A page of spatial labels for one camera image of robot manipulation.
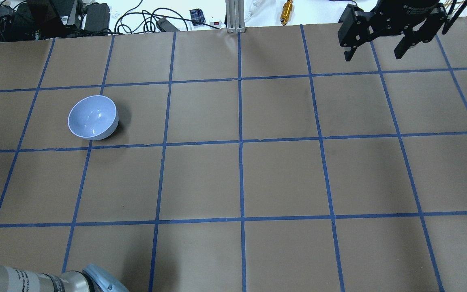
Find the light blue bowl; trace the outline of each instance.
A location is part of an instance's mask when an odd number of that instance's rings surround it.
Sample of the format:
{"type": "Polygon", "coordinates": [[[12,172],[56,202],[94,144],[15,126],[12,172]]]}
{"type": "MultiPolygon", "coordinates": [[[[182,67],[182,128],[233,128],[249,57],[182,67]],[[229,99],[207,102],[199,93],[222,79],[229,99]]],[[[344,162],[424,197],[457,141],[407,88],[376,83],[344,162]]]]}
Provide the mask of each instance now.
{"type": "Polygon", "coordinates": [[[80,138],[102,140],[118,126],[115,103],[102,95],[93,95],[79,101],[70,111],[68,128],[80,138]]]}

